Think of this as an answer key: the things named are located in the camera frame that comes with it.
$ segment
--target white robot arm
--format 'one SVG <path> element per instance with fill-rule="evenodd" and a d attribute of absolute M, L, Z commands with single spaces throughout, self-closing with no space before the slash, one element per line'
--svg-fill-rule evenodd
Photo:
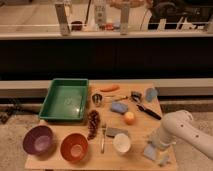
<path fill-rule="evenodd" d="M 166 114 L 161 126 L 150 135 L 150 142 L 160 150 L 166 150 L 177 136 L 213 159 L 213 137 L 191 125 L 193 116 L 185 110 Z"/>

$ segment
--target wooden table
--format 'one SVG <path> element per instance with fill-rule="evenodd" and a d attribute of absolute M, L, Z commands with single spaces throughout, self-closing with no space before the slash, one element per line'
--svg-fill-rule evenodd
<path fill-rule="evenodd" d="M 49 154 L 40 157 L 28 155 L 25 168 L 27 169 L 69 169 L 69 170 L 141 170 L 141 171 L 157 171 L 157 170 L 177 170 L 177 163 L 172 147 L 169 149 L 170 164 L 159 167 L 154 162 L 148 160 L 142 155 L 143 149 L 146 146 L 147 136 L 156 128 L 159 127 L 160 121 L 155 120 L 144 112 L 140 112 L 136 105 L 130 100 L 123 100 L 129 106 L 129 111 L 136 115 L 136 123 L 134 125 L 126 125 L 123 117 L 120 114 L 109 111 L 110 103 L 105 103 L 99 108 L 95 108 L 91 102 L 91 95 L 100 92 L 100 87 L 109 86 L 111 84 L 90 84 L 88 96 L 87 112 L 91 109 L 96 109 L 101 116 L 101 121 L 106 122 L 110 127 L 127 129 L 130 133 L 132 147 L 128 154 L 120 156 L 113 148 L 113 139 L 106 137 L 105 139 L 105 153 L 101 154 L 101 128 L 98 130 L 98 135 L 95 139 L 89 141 L 89 150 L 86 157 L 77 164 L 71 164 L 65 161 L 60 154 L 60 145 L 62 140 L 69 134 L 79 132 L 87 136 L 88 128 L 86 125 L 64 125 L 64 124 L 50 124 L 41 121 L 40 124 L 46 124 L 53 130 L 55 134 L 55 150 Z M 120 89 L 114 92 L 101 93 L 106 95 L 130 95 L 132 90 L 139 91 L 145 94 L 147 88 L 153 87 L 152 84 L 120 84 Z M 151 103 L 143 100 L 143 104 L 162 114 L 159 102 L 154 99 Z"/>

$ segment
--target utensil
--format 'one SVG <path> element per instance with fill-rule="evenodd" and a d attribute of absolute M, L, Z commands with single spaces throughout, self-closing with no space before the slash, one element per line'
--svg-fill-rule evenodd
<path fill-rule="evenodd" d="M 137 106 L 140 111 L 147 113 L 148 115 L 154 117 L 157 120 L 161 120 L 161 117 L 157 113 L 155 113 L 151 109 L 146 108 L 143 104 L 137 104 Z"/>
<path fill-rule="evenodd" d="M 107 128 L 107 125 L 106 123 L 103 123 L 102 124 L 102 139 L 101 139 L 101 153 L 104 153 L 104 147 L 105 147 L 105 135 L 106 135 L 106 128 Z"/>

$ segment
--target blue object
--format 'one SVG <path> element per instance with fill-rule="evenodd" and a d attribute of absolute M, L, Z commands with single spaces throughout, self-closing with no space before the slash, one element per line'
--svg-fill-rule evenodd
<path fill-rule="evenodd" d="M 146 90 L 146 101 L 151 102 L 154 98 L 156 98 L 158 95 L 158 92 L 154 88 L 148 88 Z"/>
<path fill-rule="evenodd" d="M 112 112 L 124 114 L 128 111 L 128 106 L 120 102 L 112 102 L 110 110 Z"/>

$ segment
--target knife handle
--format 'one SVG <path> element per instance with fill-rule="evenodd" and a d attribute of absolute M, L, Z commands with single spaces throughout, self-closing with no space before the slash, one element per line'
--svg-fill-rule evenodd
<path fill-rule="evenodd" d="M 148 115 L 154 117 L 157 120 L 161 120 L 161 117 L 155 113 L 154 111 L 150 110 L 150 109 L 144 109 L 144 112 L 146 112 Z"/>

